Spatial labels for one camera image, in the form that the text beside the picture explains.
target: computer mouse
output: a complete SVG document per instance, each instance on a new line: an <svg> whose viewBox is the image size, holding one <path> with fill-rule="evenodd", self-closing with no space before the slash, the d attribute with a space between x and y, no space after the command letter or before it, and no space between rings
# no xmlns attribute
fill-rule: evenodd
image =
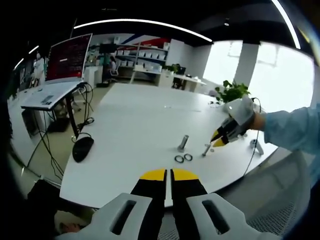
<svg viewBox="0 0 320 240"><path fill-rule="evenodd" d="M88 155L94 142L95 141L89 136L85 136L76 141L72 149L73 159L77 163L81 163Z"/></svg>

